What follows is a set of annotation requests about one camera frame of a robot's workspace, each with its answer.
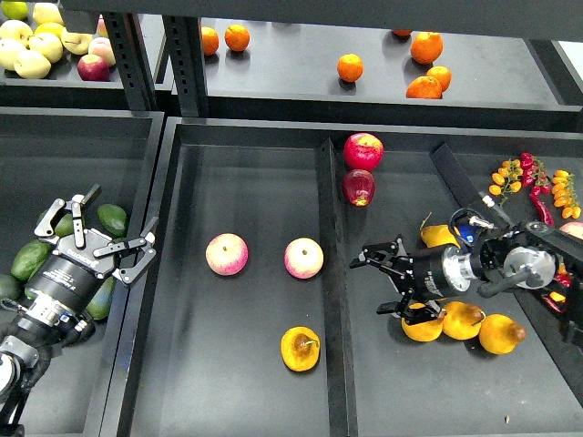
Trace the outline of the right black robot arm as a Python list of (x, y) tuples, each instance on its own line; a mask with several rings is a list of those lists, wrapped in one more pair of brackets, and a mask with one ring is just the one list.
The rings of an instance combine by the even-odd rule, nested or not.
[(559, 266), (571, 275), (558, 329), (566, 343), (582, 344), (582, 241), (540, 221), (513, 223), (493, 200), (484, 203), (494, 220), (480, 211), (461, 208), (453, 217), (476, 228), (474, 240), (455, 234), (455, 242), (409, 254), (401, 238), (369, 244), (350, 263), (373, 266), (386, 274), (399, 300), (382, 303), (378, 314), (391, 314), (409, 325), (437, 320), (442, 301), (465, 294), (476, 282), (483, 298), (515, 289), (542, 290)]

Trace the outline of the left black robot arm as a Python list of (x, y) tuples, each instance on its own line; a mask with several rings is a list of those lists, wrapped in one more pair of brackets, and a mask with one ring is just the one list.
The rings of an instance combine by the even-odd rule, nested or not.
[(2, 300), (15, 318), (1, 326), (1, 433), (22, 436), (22, 411), (33, 387), (65, 347), (88, 337), (93, 321), (87, 306), (110, 278), (130, 287), (156, 257), (152, 217), (138, 237), (115, 241), (85, 225), (84, 210), (100, 194), (93, 186), (70, 200), (57, 198), (39, 220), (34, 234), (47, 248), (46, 260), (34, 269), (26, 304)]

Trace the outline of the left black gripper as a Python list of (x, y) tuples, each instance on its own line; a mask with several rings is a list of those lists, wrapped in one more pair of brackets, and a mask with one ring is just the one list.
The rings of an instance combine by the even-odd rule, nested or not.
[[(101, 186), (95, 184), (88, 193), (76, 194), (70, 200), (56, 198), (37, 223), (34, 235), (56, 247), (27, 282), (27, 287), (36, 294), (26, 310), (28, 318), (56, 323), (64, 316), (77, 316), (107, 278), (132, 285), (154, 261), (158, 217), (152, 217), (137, 238), (119, 243), (112, 243), (111, 237), (95, 229), (85, 228), (84, 210), (100, 194)], [(71, 218), (72, 235), (61, 239), (56, 227), (66, 215)], [(120, 265), (123, 259), (132, 256), (136, 257), (133, 266)]]

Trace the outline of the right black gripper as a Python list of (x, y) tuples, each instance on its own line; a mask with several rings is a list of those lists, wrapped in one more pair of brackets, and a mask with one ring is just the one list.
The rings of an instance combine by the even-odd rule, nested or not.
[[(401, 299), (380, 304), (378, 315), (391, 315), (407, 325), (441, 320), (445, 311), (434, 301), (464, 295), (474, 279), (470, 255), (452, 244), (408, 254), (403, 236), (362, 246), (350, 269), (372, 266), (400, 282)], [(416, 301), (421, 307), (415, 308)]]

